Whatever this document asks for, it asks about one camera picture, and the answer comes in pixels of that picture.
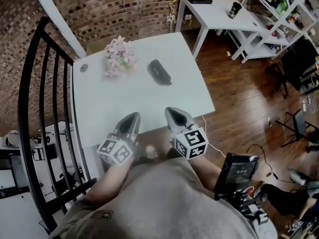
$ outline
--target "hand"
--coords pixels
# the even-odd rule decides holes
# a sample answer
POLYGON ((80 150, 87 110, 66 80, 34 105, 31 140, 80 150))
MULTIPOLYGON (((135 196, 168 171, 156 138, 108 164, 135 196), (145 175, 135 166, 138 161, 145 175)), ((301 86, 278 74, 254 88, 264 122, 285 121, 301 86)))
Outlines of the hand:
POLYGON ((289 223, 289 227, 292 228, 294 224, 298 223, 300 221, 300 219, 298 218, 293 218, 290 223, 289 223))

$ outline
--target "power outlet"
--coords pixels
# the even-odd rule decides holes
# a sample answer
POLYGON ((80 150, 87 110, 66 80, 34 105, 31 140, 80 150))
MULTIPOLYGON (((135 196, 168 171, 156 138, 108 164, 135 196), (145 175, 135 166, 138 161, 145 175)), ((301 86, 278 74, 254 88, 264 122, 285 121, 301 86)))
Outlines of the power outlet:
POLYGON ((185 15, 185 20, 191 20, 191 14, 186 14, 185 15))

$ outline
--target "table leg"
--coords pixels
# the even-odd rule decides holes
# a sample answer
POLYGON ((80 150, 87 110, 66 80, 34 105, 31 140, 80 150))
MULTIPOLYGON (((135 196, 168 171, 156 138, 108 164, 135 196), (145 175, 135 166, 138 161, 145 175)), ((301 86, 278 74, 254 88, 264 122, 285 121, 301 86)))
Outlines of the table leg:
POLYGON ((242 44, 238 50, 234 53, 234 55, 232 55, 231 59, 235 60, 236 58, 238 58, 238 56, 240 55, 240 53, 242 53, 244 51, 244 49, 256 38, 256 36, 258 35, 258 32, 252 32, 246 42, 244 44, 242 44))
POLYGON ((216 32, 216 34, 217 35, 221 35, 221 32, 223 31, 223 29, 219 29, 217 32, 216 32))
POLYGON ((192 51, 194 59, 196 59, 207 33, 208 33, 208 28, 206 26, 202 26, 200 28, 198 37, 196 39, 196 42, 194 44, 193 51, 192 51))
POLYGON ((184 3, 184 0, 180 0, 179 7, 178 7, 175 32, 180 32, 181 23, 183 22, 183 17, 184 17, 185 6, 186 6, 186 4, 184 3))

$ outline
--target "white table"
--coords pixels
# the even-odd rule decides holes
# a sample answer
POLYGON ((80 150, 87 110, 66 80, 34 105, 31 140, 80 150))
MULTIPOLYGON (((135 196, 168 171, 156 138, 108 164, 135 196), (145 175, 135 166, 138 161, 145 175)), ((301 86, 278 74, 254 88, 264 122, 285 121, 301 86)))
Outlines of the white table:
POLYGON ((140 64, 118 81, 104 76, 105 51, 77 60, 73 66, 75 111, 82 147, 98 145, 126 115, 139 112, 140 133, 167 126, 166 107, 193 117, 215 111, 200 70, 181 33, 164 34, 132 42, 140 64), (158 59, 171 76, 170 86, 158 85, 147 66, 158 59), (83 64, 88 65, 80 72, 83 64))
POLYGON ((262 26, 256 21, 255 17, 244 7, 240 9, 234 19, 231 19, 228 13, 234 2, 240 3, 238 0, 213 0, 212 4, 191 4, 188 0, 180 0, 175 32, 180 32, 185 6, 190 9, 201 24, 200 32, 192 50, 194 58, 197 57, 210 29, 218 29, 218 35, 220 35, 224 29, 252 32, 246 42, 243 43, 231 57, 232 60, 235 60, 246 46, 263 31, 262 26))

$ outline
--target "white desk in background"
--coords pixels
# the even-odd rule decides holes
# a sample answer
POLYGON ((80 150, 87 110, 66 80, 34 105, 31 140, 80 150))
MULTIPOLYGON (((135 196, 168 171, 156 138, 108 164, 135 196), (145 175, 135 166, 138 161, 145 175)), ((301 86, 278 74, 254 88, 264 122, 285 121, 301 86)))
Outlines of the white desk in background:
POLYGON ((244 51, 246 46, 250 45, 257 35, 263 31, 259 22, 255 19, 251 12, 244 7, 240 9, 234 19, 231 19, 228 16, 228 13, 230 12, 234 2, 240 3, 238 0, 213 0, 212 4, 192 4, 188 0, 180 0, 175 32, 180 32, 185 6, 190 9, 201 24, 200 32, 192 50, 194 58, 197 57, 210 29, 219 30, 217 32, 218 35, 220 35, 221 31, 224 29, 251 32, 247 37, 246 42, 243 43, 231 57, 232 60, 235 60, 240 53, 244 51))
POLYGON ((140 59, 135 73, 110 81, 104 75, 105 51, 74 62, 74 107, 82 147, 102 142, 126 115, 139 112, 140 133, 167 126, 164 110, 177 107, 193 117, 215 111, 201 72, 181 33, 132 42, 140 59), (158 59, 171 76, 170 86, 158 85, 147 68, 158 59), (80 72, 83 64, 88 65, 80 72))

